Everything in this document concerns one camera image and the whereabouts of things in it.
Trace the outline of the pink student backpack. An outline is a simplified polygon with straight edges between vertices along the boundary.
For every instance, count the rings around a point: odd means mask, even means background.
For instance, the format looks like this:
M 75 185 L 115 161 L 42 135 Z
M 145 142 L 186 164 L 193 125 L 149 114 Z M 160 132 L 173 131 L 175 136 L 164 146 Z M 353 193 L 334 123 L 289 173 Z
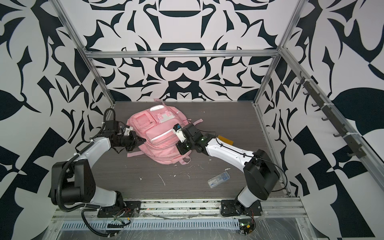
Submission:
M 176 144 L 180 139 L 173 127 L 177 124 L 184 127 L 191 124 L 192 120 L 176 107 L 167 106 L 159 99 L 155 101 L 161 103 L 136 113 L 128 119 L 127 125 L 146 142 L 139 146 L 139 151 L 128 153 L 127 157 L 146 155 L 162 165 L 188 164 L 191 161 L 191 151 L 185 154 L 179 152 Z

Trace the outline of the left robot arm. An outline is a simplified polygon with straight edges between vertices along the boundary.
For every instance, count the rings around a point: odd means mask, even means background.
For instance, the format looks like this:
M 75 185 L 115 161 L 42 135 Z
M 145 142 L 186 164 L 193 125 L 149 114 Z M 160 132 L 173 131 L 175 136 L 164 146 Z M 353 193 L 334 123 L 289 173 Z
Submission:
M 121 193 L 96 185 L 92 167 L 111 149 L 121 147 L 131 152 L 145 142 L 146 139 L 139 137 L 133 127 L 116 120 L 105 121 L 83 150 L 69 160 L 53 165 L 50 190 L 52 203 L 63 212 L 84 207 L 99 209 L 123 205 Z

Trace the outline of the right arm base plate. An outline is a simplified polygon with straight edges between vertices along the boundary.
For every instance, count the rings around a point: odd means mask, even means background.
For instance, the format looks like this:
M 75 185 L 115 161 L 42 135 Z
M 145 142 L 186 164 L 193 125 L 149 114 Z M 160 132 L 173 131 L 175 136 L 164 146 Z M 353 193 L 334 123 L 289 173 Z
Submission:
M 263 212 L 261 202 L 257 200 L 250 207 L 244 207 L 237 199 L 221 201 L 221 215 L 224 217 L 233 217 L 241 215 L 261 216 Z

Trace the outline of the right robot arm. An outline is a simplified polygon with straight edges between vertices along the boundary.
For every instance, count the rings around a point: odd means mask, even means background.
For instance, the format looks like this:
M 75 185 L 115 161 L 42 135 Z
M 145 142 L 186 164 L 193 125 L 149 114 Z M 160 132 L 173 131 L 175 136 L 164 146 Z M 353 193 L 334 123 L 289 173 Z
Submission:
M 266 152 L 242 150 L 229 145 L 211 133 L 202 133 L 193 124 L 176 124 L 173 132 L 179 138 L 176 147 L 180 154 L 196 151 L 231 164 L 245 175 L 246 186 L 234 200 L 237 211 L 248 210 L 256 201 L 265 201 L 280 180 L 278 166 Z

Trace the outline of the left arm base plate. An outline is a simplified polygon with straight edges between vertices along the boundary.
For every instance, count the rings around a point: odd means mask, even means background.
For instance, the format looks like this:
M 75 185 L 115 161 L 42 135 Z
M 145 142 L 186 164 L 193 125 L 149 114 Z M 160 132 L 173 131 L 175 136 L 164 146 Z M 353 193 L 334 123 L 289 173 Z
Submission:
M 130 218 L 140 213 L 141 201 L 124 201 L 124 203 L 116 204 L 111 207 L 104 207 L 99 210 L 98 218 Z

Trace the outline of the small yellow notebook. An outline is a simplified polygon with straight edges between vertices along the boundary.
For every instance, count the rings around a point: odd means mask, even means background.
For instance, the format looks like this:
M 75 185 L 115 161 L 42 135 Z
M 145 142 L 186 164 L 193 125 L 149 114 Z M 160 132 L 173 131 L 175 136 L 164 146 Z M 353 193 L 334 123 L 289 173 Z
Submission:
M 229 146 L 232 146 L 234 144 L 233 141 L 221 136 L 221 135 L 218 135 L 217 139 L 219 140 L 219 143 L 220 144 L 226 144 L 226 145 L 229 145 Z

